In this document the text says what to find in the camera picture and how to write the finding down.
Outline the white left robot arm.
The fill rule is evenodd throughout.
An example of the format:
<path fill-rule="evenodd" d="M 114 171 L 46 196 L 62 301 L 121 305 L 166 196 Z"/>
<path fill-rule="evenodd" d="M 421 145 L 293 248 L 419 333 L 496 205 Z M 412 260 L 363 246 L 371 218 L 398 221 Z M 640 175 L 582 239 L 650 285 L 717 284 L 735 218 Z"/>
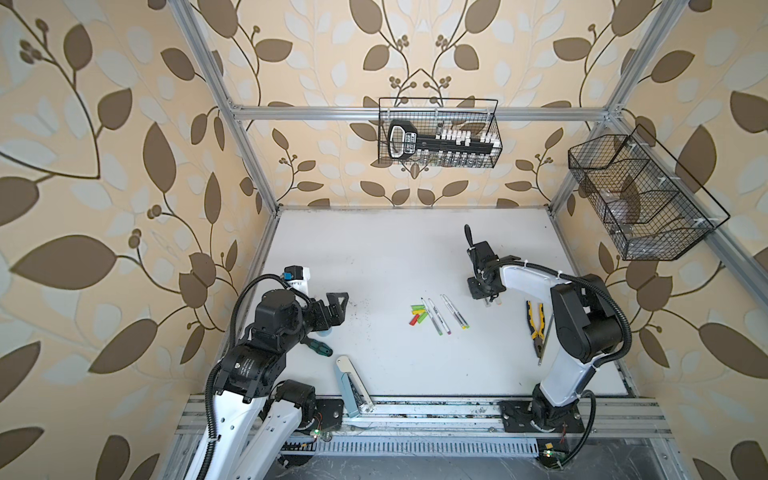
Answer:
<path fill-rule="evenodd" d="M 240 336 L 230 335 L 206 380 L 206 427 L 188 479 L 262 479 L 289 437 L 317 418 L 314 387 L 281 375 L 295 346 L 310 345 L 311 333 L 343 324 L 349 295 L 309 297 L 308 276 L 299 266 L 260 275 L 244 290 L 267 280 L 278 288 L 252 307 Z"/>

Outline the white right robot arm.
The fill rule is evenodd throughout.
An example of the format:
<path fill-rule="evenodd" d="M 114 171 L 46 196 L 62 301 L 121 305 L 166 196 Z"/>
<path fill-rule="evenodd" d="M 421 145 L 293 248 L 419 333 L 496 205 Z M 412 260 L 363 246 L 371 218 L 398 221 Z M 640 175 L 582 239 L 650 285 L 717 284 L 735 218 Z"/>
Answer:
<path fill-rule="evenodd" d="M 574 411 L 599 368 L 629 353 L 629 321 L 600 277 L 577 277 L 517 256 L 500 257 L 488 242 L 473 240 L 469 225 L 464 234 L 473 269 L 467 280 L 473 299 L 491 303 L 512 289 L 550 301 L 549 316 L 526 310 L 536 353 L 543 354 L 549 326 L 555 328 L 560 350 L 549 373 L 535 385 L 522 418 L 540 431 L 552 431 Z"/>

